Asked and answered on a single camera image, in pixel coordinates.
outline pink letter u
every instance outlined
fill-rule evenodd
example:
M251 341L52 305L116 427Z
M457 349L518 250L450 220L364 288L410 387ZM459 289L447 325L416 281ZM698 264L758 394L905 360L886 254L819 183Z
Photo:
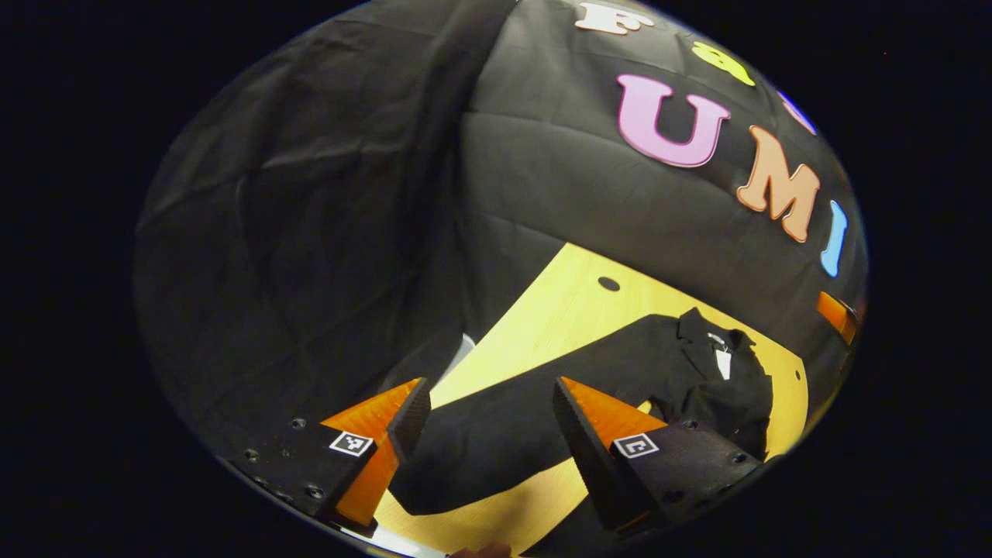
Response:
M620 135L634 149L675 167L705 165L716 151L720 122L730 118L730 111L698 95L685 100L695 107L692 137L687 143L675 143L658 133L658 114L662 100L672 95L672 88L639 75L623 74L617 81L624 86L620 101Z

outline clothing tag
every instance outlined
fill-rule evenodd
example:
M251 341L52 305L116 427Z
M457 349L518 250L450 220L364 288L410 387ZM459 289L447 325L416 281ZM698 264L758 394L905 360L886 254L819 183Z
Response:
M730 379L730 353L726 350L714 349L716 354L716 366L720 368L723 379Z

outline fisheye lens view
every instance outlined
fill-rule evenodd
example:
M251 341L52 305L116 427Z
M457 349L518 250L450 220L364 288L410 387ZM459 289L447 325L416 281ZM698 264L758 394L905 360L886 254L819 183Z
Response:
M773 475L855 356L867 240L816 115L688 23L372 0L245 68L135 227L176 415L376 556L601 556Z

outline white label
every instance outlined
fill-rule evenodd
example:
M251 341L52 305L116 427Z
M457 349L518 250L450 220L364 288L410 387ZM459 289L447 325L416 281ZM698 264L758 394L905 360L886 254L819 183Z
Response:
M726 350L714 349L716 354L716 367L720 369L723 379L730 379L730 353Z
M617 445L620 453L627 459L639 458L658 451L658 446L646 434L635 434L626 438L617 438L613 443Z
M359 457L371 446L371 438L342 431L337 439L334 440L330 446L328 446L328 448L334 450L335 452L341 452L342 454Z

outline black garment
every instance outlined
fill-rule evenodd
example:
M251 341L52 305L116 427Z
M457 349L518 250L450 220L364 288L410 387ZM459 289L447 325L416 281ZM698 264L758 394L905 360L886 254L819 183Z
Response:
M724 340L730 379L713 354ZM647 316L581 349L432 412L412 461L390 491L410 513L448 511L509 489L570 457L552 410L555 379L568 376L630 405L652 399L663 419L707 424L748 453L765 456L771 376L738 330L692 309Z
M603 556L616 545L616 533L602 526L592 498L586 496L552 532L521 554L540 558L584 558Z

